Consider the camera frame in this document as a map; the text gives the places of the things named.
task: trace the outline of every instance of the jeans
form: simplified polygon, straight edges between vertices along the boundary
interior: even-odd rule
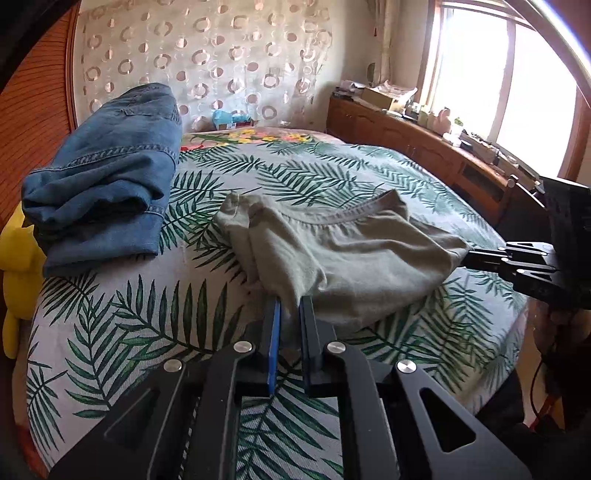
[[[46,277],[158,254],[182,126],[168,86],[135,87],[104,104],[22,184],[22,209],[47,256]]]

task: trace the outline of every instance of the wooden cabinet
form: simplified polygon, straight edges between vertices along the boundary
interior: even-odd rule
[[[355,117],[351,108],[341,102],[334,103],[331,99],[329,116],[326,120],[326,131],[344,142],[354,143]]]
[[[384,127],[384,133],[382,134],[382,147],[388,147],[392,150],[396,150],[407,157],[411,156],[411,141],[410,136],[402,131],[401,129],[391,128],[389,126]]]
[[[355,133],[353,139],[360,145],[380,145],[382,139],[382,125],[373,115],[360,113],[355,118]]]
[[[327,132],[347,143],[380,145],[412,158],[460,194],[491,225],[510,197],[507,180],[473,155],[440,136],[351,100],[331,98]]]
[[[452,185],[463,161],[446,145],[430,138],[415,142],[410,157],[447,185]]]

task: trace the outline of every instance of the window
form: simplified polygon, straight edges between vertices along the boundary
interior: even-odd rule
[[[480,10],[443,2],[433,110],[450,108],[466,130],[555,177],[570,139],[576,82],[525,21],[502,7]]]

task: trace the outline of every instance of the palm leaf pattern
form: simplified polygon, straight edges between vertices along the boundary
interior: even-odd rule
[[[253,318],[245,276],[213,221],[232,191],[343,208],[397,189],[416,219],[474,246],[502,245],[461,198],[398,152],[313,137],[247,145],[226,138],[197,134],[196,141],[219,144],[181,152],[160,235],[162,255],[122,262],[114,275],[101,270],[44,283],[27,398],[31,431],[47,465],[157,364],[208,358]],[[476,411],[515,365],[523,334],[515,318],[524,302],[496,274],[458,269],[426,298],[345,341],[389,365],[413,359]],[[40,342],[56,329],[65,332],[60,356]],[[72,421],[79,422],[76,439],[68,437],[76,429],[64,427]],[[305,397],[300,360],[282,351],[275,396],[243,402],[236,477],[342,476],[336,402]]]
[[[310,463],[318,463],[311,453],[324,451],[323,444],[338,443],[335,424],[338,410],[331,403],[336,402],[307,398],[301,361],[289,363],[280,357],[275,396],[269,400],[253,398],[243,402],[236,478],[288,479],[303,475],[304,478],[328,480],[330,477],[320,469],[311,468],[314,465]],[[324,426],[330,420],[336,431]],[[342,470],[339,463],[323,461],[335,471]]]
[[[54,374],[51,372],[52,367],[34,359],[33,353],[39,345],[39,342],[34,342],[38,330],[38,326],[33,328],[27,352],[27,362],[29,364],[27,372],[27,415],[31,435],[37,445],[37,451],[47,465],[53,466],[54,460],[51,449],[52,447],[57,449],[56,442],[64,442],[64,437],[56,422],[56,419],[61,418],[61,415],[55,406],[55,399],[58,396],[52,389],[51,384],[63,377],[66,371]]]

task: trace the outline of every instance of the waistband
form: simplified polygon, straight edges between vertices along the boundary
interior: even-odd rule
[[[396,190],[389,190],[374,199],[366,200],[365,202],[342,210],[317,207],[297,208],[283,206],[275,201],[273,203],[272,208],[281,212],[282,215],[312,225],[351,222],[384,210],[400,211],[403,209],[404,213],[406,213],[406,203],[400,198]]]

